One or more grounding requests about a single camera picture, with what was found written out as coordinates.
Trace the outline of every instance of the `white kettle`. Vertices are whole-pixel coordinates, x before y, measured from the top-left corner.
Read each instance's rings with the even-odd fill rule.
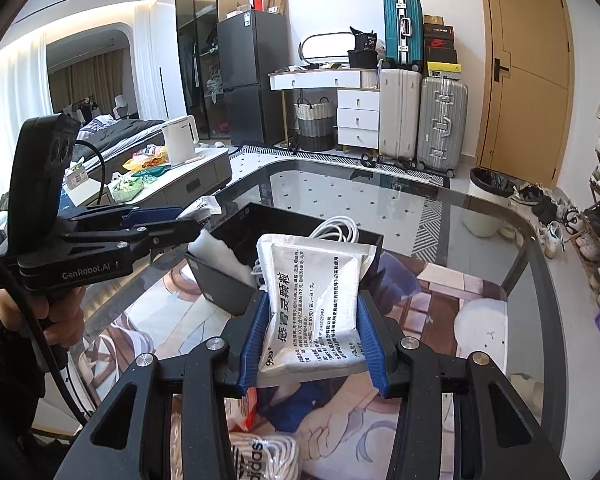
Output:
[[[202,158],[203,155],[196,153],[196,146],[200,138],[193,116],[178,117],[163,123],[162,133],[172,166]]]

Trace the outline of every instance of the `glass table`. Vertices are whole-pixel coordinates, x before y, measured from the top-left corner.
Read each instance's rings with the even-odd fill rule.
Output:
[[[422,290],[402,297],[394,277],[382,298],[374,298],[379,310],[437,352],[490,354],[560,452],[567,407],[560,313],[534,229],[516,212],[398,175],[301,159],[272,162],[216,198],[222,214],[208,229],[259,203],[318,219],[346,215],[383,235],[385,264],[398,269],[396,276],[405,269],[413,273]],[[467,227],[494,221],[515,229],[520,248],[499,234],[477,237]],[[138,354],[184,354],[219,335],[229,319],[198,301],[201,291],[190,280],[185,249],[141,260],[133,275],[88,289],[88,348],[74,349],[72,357],[96,404]],[[325,381],[314,392],[307,384],[313,383],[286,393],[258,391],[260,420],[253,431],[293,433],[308,478],[384,478],[399,403],[378,397],[368,374]],[[444,395],[441,478],[452,478],[452,401]],[[318,446],[322,433],[329,437]]]

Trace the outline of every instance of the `white suitcase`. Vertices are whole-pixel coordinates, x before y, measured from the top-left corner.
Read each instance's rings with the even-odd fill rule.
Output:
[[[413,160],[416,156],[418,113],[420,110],[419,72],[383,69],[380,71],[381,155]]]

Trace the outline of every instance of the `curtain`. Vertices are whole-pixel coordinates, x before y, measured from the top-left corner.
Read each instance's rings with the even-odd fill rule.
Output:
[[[46,34],[34,31],[0,51],[0,197],[9,190],[22,123],[51,113]]]
[[[160,72],[155,63],[151,36],[151,9],[139,5],[134,8],[134,74],[136,101],[141,119],[167,120],[167,110],[160,84]]]
[[[112,114],[114,99],[122,94],[123,52],[99,54],[49,74],[54,111],[93,95],[100,112]]]

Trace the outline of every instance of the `refrigerator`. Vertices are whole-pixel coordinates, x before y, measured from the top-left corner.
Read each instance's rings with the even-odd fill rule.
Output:
[[[224,105],[232,144],[285,137],[283,93],[271,91],[269,74],[289,66],[286,18],[248,10],[218,23]]]

